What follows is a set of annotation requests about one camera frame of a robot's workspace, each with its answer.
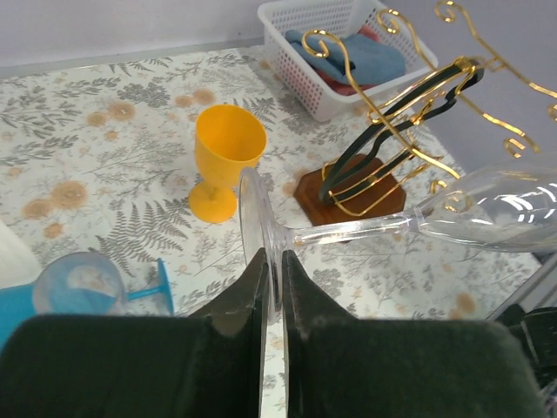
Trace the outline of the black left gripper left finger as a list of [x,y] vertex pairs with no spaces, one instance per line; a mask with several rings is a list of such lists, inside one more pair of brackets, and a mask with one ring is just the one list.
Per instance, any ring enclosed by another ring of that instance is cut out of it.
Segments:
[[259,250],[186,317],[38,315],[1,353],[4,417],[257,417],[267,320]]

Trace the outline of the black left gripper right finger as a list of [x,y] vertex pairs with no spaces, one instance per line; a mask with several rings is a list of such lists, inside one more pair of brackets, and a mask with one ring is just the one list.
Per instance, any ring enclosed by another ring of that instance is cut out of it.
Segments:
[[365,320],[282,257],[291,417],[542,417],[519,342],[487,320]]

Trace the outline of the frosted clear wine glass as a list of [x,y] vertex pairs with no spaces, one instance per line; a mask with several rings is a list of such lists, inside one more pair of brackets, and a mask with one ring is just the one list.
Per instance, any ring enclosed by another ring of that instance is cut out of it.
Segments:
[[95,252],[70,253],[51,262],[35,281],[32,302],[38,314],[126,312],[124,283],[117,267]]

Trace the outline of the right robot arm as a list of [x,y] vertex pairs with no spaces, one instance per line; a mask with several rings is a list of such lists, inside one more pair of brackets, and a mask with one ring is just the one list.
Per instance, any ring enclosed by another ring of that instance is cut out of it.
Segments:
[[522,345],[540,388],[552,384],[556,380],[556,307],[527,313],[520,305],[512,304],[497,321]]

